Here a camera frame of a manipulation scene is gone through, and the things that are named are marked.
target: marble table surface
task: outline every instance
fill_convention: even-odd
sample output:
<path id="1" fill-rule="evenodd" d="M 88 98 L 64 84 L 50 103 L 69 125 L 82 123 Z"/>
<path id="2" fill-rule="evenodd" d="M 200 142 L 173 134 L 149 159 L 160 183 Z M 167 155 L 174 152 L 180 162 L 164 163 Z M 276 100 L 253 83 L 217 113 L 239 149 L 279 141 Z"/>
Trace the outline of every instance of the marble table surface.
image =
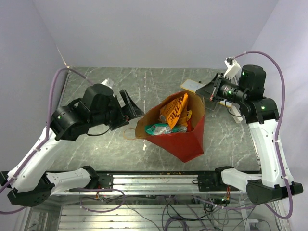
<path id="1" fill-rule="evenodd" d="M 136 105 L 147 112 L 167 96 L 180 91 L 186 79 L 209 82 L 219 70 L 173 68 L 94 68 L 76 67 L 95 83 L 112 79 L 114 93 L 126 89 Z M 87 81 L 76 74 L 69 74 L 61 104 L 66 105 L 83 96 Z M 103 136 L 80 136 L 70 141 L 49 170 L 76 170 L 91 165 L 95 170 L 110 171 L 204 171 L 221 166 L 234 166 L 238 170 L 259 170 L 253 143 L 243 121 L 236 124 L 226 108 L 220 104 L 214 111 L 205 111 L 204 155 L 187 163 L 164 149 L 143 140 L 126 140 L 123 131 L 135 128 L 138 119 L 129 125 L 109 131 Z M 100 125 L 90 133 L 102 133 L 108 129 Z M 134 136 L 132 130 L 127 136 Z"/>

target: chip bag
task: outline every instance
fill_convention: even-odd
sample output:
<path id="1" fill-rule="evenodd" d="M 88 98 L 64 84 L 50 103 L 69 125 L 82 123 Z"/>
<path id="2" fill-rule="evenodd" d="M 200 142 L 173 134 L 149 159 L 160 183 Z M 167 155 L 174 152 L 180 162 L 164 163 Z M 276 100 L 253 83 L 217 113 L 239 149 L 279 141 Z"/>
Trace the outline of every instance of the chip bag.
<path id="1" fill-rule="evenodd" d="M 188 105 L 188 102 L 186 102 L 185 104 L 185 107 L 179 117 L 179 120 L 177 122 L 178 125 L 182 125 L 182 126 L 185 126 L 187 127 L 187 121 L 191 118 L 192 116 L 192 111 L 189 110 L 187 111 L 187 105 Z"/>
<path id="2" fill-rule="evenodd" d="M 160 109 L 159 119 L 164 123 L 168 123 L 170 128 L 173 129 L 174 126 L 177 124 L 183 109 L 187 107 L 187 101 L 187 93 L 185 93 L 181 97 L 174 99 Z"/>
<path id="3" fill-rule="evenodd" d="M 176 125 L 173 129 L 168 124 L 154 124 L 145 127 L 145 131 L 150 135 L 169 134 L 172 132 L 186 132 L 186 127 Z"/>

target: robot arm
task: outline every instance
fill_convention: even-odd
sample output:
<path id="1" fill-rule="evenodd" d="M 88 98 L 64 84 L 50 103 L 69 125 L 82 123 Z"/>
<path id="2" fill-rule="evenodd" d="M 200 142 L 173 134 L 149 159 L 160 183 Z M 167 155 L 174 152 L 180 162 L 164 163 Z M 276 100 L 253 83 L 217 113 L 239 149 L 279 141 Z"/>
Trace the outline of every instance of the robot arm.
<path id="1" fill-rule="evenodd" d="M 12 190 L 8 197 L 13 205 L 36 206 L 50 195 L 73 188 L 95 188 L 98 176 L 94 169 L 85 166 L 76 171 L 46 173 L 61 148 L 68 142 L 75 141 L 80 135 L 88 133 L 91 127 L 105 124 L 110 130 L 122 127 L 130 120 L 143 116 L 125 90 L 121 90 L 125 106 L 121 107 L 111 88 L 103 84 L 88 87 L 82 99 L 73 100 L 67 106 L 56 109 L 51 118 L 51 129 L 48 140 L 38 149 L 45 139 L 46 127 L 33 148 L 23 160 L 11 171 L 0 172 L 0 183 L 3 186 L 13 178 L 9 187 Z M 14 178 L 15 172 L 22 163 L 37 152 Z"/>
<path id="2" fill-rule="evenodd" d="M 260 66 L 245 65 L 242 68 L 239 83 L 235 85 L 231 83 L 231 79 L 240 67 L 233 58 L 228 58 L 225 63 L 228 68 L 226 73 L 216 74 L 209 84 L 198 89 L 196 93 L 210 101 L 227 100 L 240 106 L 240 112 L 246 118 L 261 162 L 262 174 L 250 175 L 233 167 L 222 167 L 216 169 L 221 183 L 246 192 L 255 205 L 286 198 L 288 193 L 275 148 L 275 143 L 278 142 L 286 173 L 285 178 L 290 185 L 292 195 L 302 193 L 302 184 L 294 182 L 288 168 L 279 136 L 278 140 L 275 140 L 279 113 L 275 101 L 263 96 L 266 72 Z"/>

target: wire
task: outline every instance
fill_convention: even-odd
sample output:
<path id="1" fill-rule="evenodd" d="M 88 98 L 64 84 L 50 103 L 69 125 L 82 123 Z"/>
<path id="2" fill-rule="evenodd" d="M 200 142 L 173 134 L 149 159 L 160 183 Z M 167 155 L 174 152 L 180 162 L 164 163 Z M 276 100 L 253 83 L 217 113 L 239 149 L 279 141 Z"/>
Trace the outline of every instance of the wire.
<path id="1" fill-rule="evenodd" d="M 280 230 L 280 228 L 279 228 L 279 225 L 278 225 L 277 219 L 278 219 L 278 218 L 277 218 L 277 217 L 275 217 L 275 223 L 276 223 L 276 226 L 277 226 L 278 231 L 281 231 L 281 230 Z"/>
<path id="2" fill-rule="evenodd" d="M 281 85 L 282 85 L 282 101 L 281 101 L 281 110 L 280 110 L 280 118 L 278 120 L 278 124 L 277 124 L 277 127 L 276 127 L 276 131 L 275 131 L 275 135 L 274 135 L 274 138 L 275 138 L 275 147 L 276 147 L 276 152 L 277 152 L 277 157 L 278 157 L 278 161 L 279 161 L 279 165 L 281 167 L 281 172 L 282 172 L 282 178 L 284 180 L 284 183 L 285 183 L 285 186 L 286 186 L 286 189 L 287 189 L 287 192 L 288 192 L 288 197 L 289 197 L 289 212 L 288 214 L 284 217 L 280 214 L 278 214 L 274 209 L 272 209 L 268 204 L 265 203 L 265 206 L 273 213 L 275 214 L 277 217 L 281 218 L 281 219 L 289 219 L 293 213 L 293 198 L 292 198 L 292 192 L 291 192 L 291 188 L 290 188 L 290 184 L 289 184 L 289 181 L 288 179 L 286 178 L 287 175 L 286 175 L 286 172 L 285 172 L 285 169 L 284 169 L 284 164 L 283 164 L 283 160 L 282 160 L 282 155 L 281 155 L 281 152 L 280 152 L 280 148 L 279 148 L 279 138 L 278 138 L 278 135 L 279 135 L 279 131 L 280 131 L 280 127 L 281 127 L 281 123 L 282 123 L 282 119 L 283 119 L 283 114 L 284 114 L 284 105 L 285 105 L 285 83 L 284 83 L 284 77 L 283 77 L 283 74 L 282 74 L 282 71 L 278 65 L 278 63 L 272 58 L 270 57 L 268 54 L 264 53 L 264 52 L 261 52 L 261 51 L 245 51 L 241 54 L 238 54 L 236 55 L 234 58 L 238 58 L 238 57 L 241 57 L 243 55 L 246 55 L 246 54 L 250 54 L 250 53 L 256 53 L 256 54 L 261 54 L 265 57 L 267 57 L 274 65 L 275 67 L 277 68 L 278 70 L 278 73 L 279 73 L 279 76 L 280 76 L 280 80 L 281 80 Z"/>
<path id="3" fill-rule="evenodd" d="M 265 222 L 267 223 L 267 225 L 269 226 L 269 231 L 271 231 L 271 228 L 270 228 L 270 224 L 266 221 L 266 220 L 262 220 L 262 219 L 259 219 L 261 222 Z"/>
<path id="4" fill-rule="evenodd" d="M 211 218 L 208 216 L 207 213 L 206 213 L 205 215 L 207 216 L 209 222 L 211 223 L 211 225 L 213 226 L 214 229 L 223 231 L 221 228 L 218 228 L 218 227 L 215 226 L 215 224 L 212 222 Z"/>
<path id="5" fill-rule="evenodd" d="M 238 116 L 235 115 L 235 114 L 233 114 L 233 113 L 231 113 L 231 112 L 229 111 L 229 108 L 227 107 L 227 100 L 225 100 L 225 107 L 226 107 L 228 113 L 229 113 L 231 116 L 235 116 L 235 117 L 242 117 L 242 116 L 243 116 L 242 113 L 241 113 L 241 115 L 238 115 Z"/>
<path id="6" fill-rule="evenodd" d="M 238 223 L 238 224 L 234 227 L 234 229 L 233 229 L 232 231 L 234 231 L 235 228 L 238 227 L 238 226 L 239 226 L 242 222 L 244 222 L 244 221 L 246 221 L 246 223 L 244 224 L 244 229 L 245 229 L 245 226 L 246 226 L 246 224 L 247 224 L 247 219 L 250 217 L 250 215 L 252 214 L 252 212 L 254 211 L 254 209 L 255 209 L 255 207 L 251 210 L 251 212 L 249 213 L 249 215 L 247 216 L 247 218 L 244 219 L 244 220 L 242 220 L 240 223 Z"/>
<path id="7" fill-rule="evenodd" d="M 170 202 L 171 202 L 171 200 L 167 202 L 166 206 L 164 207 L 163 213 L 162 213 L 162 220 L 161 220 L 161 221 L 162 221 L 162 227 L 163 227 L 164 231 L 167 231 L 169 225 L 170 225 L 172 222 L 174 222 L 174 221 L 177 221 L 177 222 L 179 222 L 179 223 L 182 225 L 183 231 L 189 231 L 189 227 L 187 226 L 186 222 L 185 222 L 184 220 L 180 220 L 180 218 L 182 218 L 182 216 L 181 216 L 181 217 L 177 217 L 177 216 L 170 217 L 170 218 L 167 220 L 166 224 L 164 225 L 164 214 L 165 214 L 165 210 L 166 210 L 168 204 L 170 204 Z"/>
<path id="8" fill-rule="evenodd" d="M 50 91 L 49 91 L 49 98 L 48 98 L 48 112 L 47 112 L 47 124 L 46 124 L 46 136 L 44 138 L 44 140 L 38 144 L 37 147 L 35 147 L 35 149 L 33 149 L 33 151 L 28 155 L 28 157 L 24 160 L 24 162 L 19 166 L 19 168 L 16 170 L 16 172 L 13 174 L 13 177 L 11 177 L 9 180 L 7 180 L 7 182 L 0 188 L 0 194 L 4 191 L 5 188 L 7 188 L 14 180 L 16 180 L 17 176 L 20 174 L 20 172 L 24 169 L 24 167 L 27 165 L 27 163 L 31 160 L 31 158 L 36 154 L 36 152 L 38 150 L 40 150 L 40 148 L 49 140 L 49 131 L 50 131 L 50 123 L 51 123 L 51 112 L 52 112 L 52 99 L 53 99 L 53 93 L 54 93 L 54 88 L 55 88 L 55 83 L 60 75 L 60 73 L 64 70 L 69 70 L 72 71 L 74 73 L 76 73 L 77 75 L 81 76 L 82 78 L 86 79 L 91 85 L 93 85 L 94 83 L 88 79 L 87 77 L 85 77 L 83 74 L 79 73 L 78 71 L 75 71 L 73 69 L 70 69 L 68 67 L 66 68 L 62 68 L 56 71 L 56 73 L 54 74 L 54 77 L 52 79 L 52 83 L 51 83 L 51 87 L 50 87 Z M 18 213 L 21 210 L 25 209 L 25 207 L 21 207 L 17 210 L 14 211 L 10 211 L 10 212 L 4 212 L 4 211 L 0 211 L 0 214 L 3 215 L 7 215 L 7 214 L 14 214 L 14 213 Z"/>
<path id="9" fill-rule="evenodd" d="M 226 206 L 220 206 L 220 205 L 217 205 L 213 202 L 210 202 L 210 201 L 207 201 L 207 200 L 204 200 L 204 199 L 201 199 L 199 197 L 196 197 L 196 196 L 192 196 L 193 198 L 199 200 L 199 201 L 202 201 L 202 202 L 205 202 L 207 204 L 210 204 L 210 205 L 213 205 L 214 207 L 217 207 L 217 208 L 223 208 L 223 209 L 226 209 L 226 210 L 242 210 L 242 209 L 250 209 L 250 208 L 254 208 L 256 207 L 256 205 L 252 205 L 251 203 L 249 203 L 248 205 L 251 205 L 251 206 L 248 206 L 248 207 L 226 207 Z"/>
<path id="10" fill-rule="evenodd" d="M 162 222 L 162 227 L 164 227 L 164 231 L 167 231 L 166 228 L 168 227 L 168 226 L 167 226 L 167 227 L 164 226 L 164 214 L 165 214 L 165 211 L 166 211 L 166 209 L 167 209 L 167 207 L 168 207 L 168 204 L 170 204 L 170 202 L 171 202 L 171 200 L 167 202 L 166 206 L 164 207 L 163 213 L 162 213 L 162 220 L 161 220 L 161 222 Z M 242 206 L 247 206 L 247 205 L 252 205 L 252 204 L 251 204 L 251 203 L 248 203 L 248 204 L 245 204 L 245 205 L 240 205 L 240 206 L 238 206 L 238 207 L 228 208 L 228 209 L 229 209 L 229 210 L 236 210 L 236 209 L 249 209 L 249 208 L 255 208 L 255 205 L 254 205 L 254 206 L 248 206 L 248 207 L 242 207 Z M 208 216 L 208 214 L 206 213 L 205 215 L 208 217 L 208 219 L 209 219 L 210 222 L 211 222 L 211 219 L 210 219 L 210 217 Z M 180 218 L 182 218 L 181 215 L 180 215 L 180 217 L 171 217 L 171 218 L 169 218 L 169 220 L 174 219 L 174 221 L 177 220 L 178 222 L 181 223 L 181 222 L 183 222 L 183 220 L 179 220 Z M 181 223 L 181 224 L 182 224 L 182 226 L 183 226 L 183 230 L 184 230 L 184 231 L 187 231 L 187 230 L 185 229 L 184 223 Z M 221 229 L 215 227 L 215 225 L 214 225 L 212 222 L 211 222 L 211 224 L 213 225 L 214 229 L 216 229 L 216 230 L 221 230 Z M 213 230 L 213 229 L 204 228 L 204 229 L 201 229 L 201 230 L 199 230 L 199 231 L 205 231 L 205 230 L 209 231 L 209 230 Z"/>
<path id="11" fill-rule="evenodd" d="M 198 217 L 198 215 L 196 214 L 196 212 L 189 206 L 186 204 L 186 206 L 192 211 L 192 213 L 196 216 L 196 218 L 200 221 L 201 225 L 203 225 L 204 228 L 207 229 L 206 225 L 203 223 L 203 221 Z"/>
<path id="12" fill-rule="evenodd" d="M 150 219 L 148 219 L 148 218 L 145 218 L 145 217 L 144 217 L 143 215 L 141 215 L 137 210 L 135 210 L 135 209 L 129 207 L 127 204 L 125 204 L 125 205 L 126 205 L 129 209 L 135 211 L 135 212 L 136 212 L 139 216 L 141 216 L 142 218 L 144 218 L 144 219 L 146 219 L 147 221 L 153 223 L 153 224 L 157 227 L 157 229 L 160 231 L 160 228 L 158 227 L 158 225 L 155 224 L 154 221 L 152 221 L 152 220 L 150 220 Z"/>
<path id="13" fill-rule="evenodd" d="M 216 218 L 214 217 L 214 213 L 211 214 L 212 219 L 213 219 L 214 221 L 216 221 L 219 225 L 223 225 L 223 226 L 228 225 L 228 224 L 229 224 L 229 215 L 228 215 L 228 211 L 226 211 L 226 213 L 225 213 L 225 217 L 224 217 L 223 223 L 221 223 L 221 222 L 219 221 L 219 213 L 220 213 L 220 211 L 221 211 L 221 209 L 219 209 L 219 211 L 218 211 L 218 219 L 216 219 Z"/>
<path id="14" fill-rule="evenodd" d="M 109 132 L 109 130 L 110 130 L 110 128 L 107 130 L 107 131 L 105 131 L 105 132 L 103 132 L 103 133 L 100 133 L 100 134 L 88 134 L 88 133 L 86 133 L 88 136 L 101 136 L 101 135 L 104 135 L 104 134 L 106 134 L 107 132 Z"/>
<path id="15" fill-rule="evenodd" d="M 114 199 L 110 199 L 110 198 L 106 198 L 106 199 L 103 199 L 106 203 L 110 203 L 110 202 L 112 202 L 112 201 L 116 201 L 116 200 L 119 200 L 119 199 L 122 199 L 122 195 L 121 196 L 118 196 L 118 197 L 116 197 L 116 198 L 114 198 Z"/>
<path id="16" fill-rule="evenodd" d="M 82 205 L 82 199 L 84 199 L 84 197 L 81 198 L 80 202 L 79 202 L 80 208 L 82 208 L 84 210 L 87 210 L 89 212 L 93 212 L 93 213 L 108 213 L 108 212 L 111 212 L 111 211 L 114 211 L 114 210 L 120 208 L 125 203 L 125 199 L 126 199 L 125 194 L 123 193 L 123 191 L 121 191 L 119 189 L 84 189 L 84 188 L 78 188 L 78 189 L 82 190 L 82 191 L 86 191 L 86 192 L 110 192 L 110 190 L 112 190 L 112 191 L 118 191 L 118 192 L 122 193 L 122 195 L 123 195 L 123 201 L 120 203 L 120 205 L 118 205 L 115 208 L 112 208 L 112 209 L 109 209 L 109 210 L 104 210 L 104 211 L 85 208 Z"/>
<path id="17" fill-rule="evenodd" d="M 187 220 L 187 221 L 207 220 L 207 219 L 202 219 L 202 218 L 206 217 L 206 215 L 204 215 L 204 216 L 202 216 L 202 217 L 198 217 L 198 216 L 197 216 L 197 219 L 184 218 L 183 216 L 181 216 L 181 215 L 175 210 L 175 208 L 174 208 L 170 203 L 168 204 L 168 201 L 166 200 L 166 198 L 165 198 L 165 201 L 166 201 L 166 203 L 167 203 L 167 207 L 166 207 L 167 214 L 168 214 L 168 216 L 169 216 L 170 218 L 172 218 L 173 216 L 171 216 L 171 215 L 169 214 L 169 211 L 168 211 L 168 207 L 169 207 L 169 206 L 170 206 L 170 207 L 173 209 L 173 211 L 178 215 L 178 218 L 175 218 L 175 219 L 177 219 L 177 220 Z"/>

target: red paper bag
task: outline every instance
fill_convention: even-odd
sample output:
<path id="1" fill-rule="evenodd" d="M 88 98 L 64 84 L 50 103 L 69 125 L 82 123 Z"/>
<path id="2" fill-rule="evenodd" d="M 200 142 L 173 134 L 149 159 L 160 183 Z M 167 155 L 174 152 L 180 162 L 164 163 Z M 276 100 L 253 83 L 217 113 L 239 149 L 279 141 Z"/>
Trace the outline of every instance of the red paper bag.
<path id="1" fill-rule="evenodd" d="M 160 123 L 158 120 L 160 109 L 185 93 L 188 94 L 187 110 L 192 110 L 193 112 L 191 117 L 192 131 L 162 135 L 150 135 L 146 133 L 146 126 Z M 139 139 L 146 139 L 170 152 L 182 162 L 187 162 L 203 154 L 204 120 L 205 108 L 200 97 L 189 91 L 181 91 L 169 96 L 159 105 L 148 111 L 145 116 L 138 121 L 135 136 Z"/>

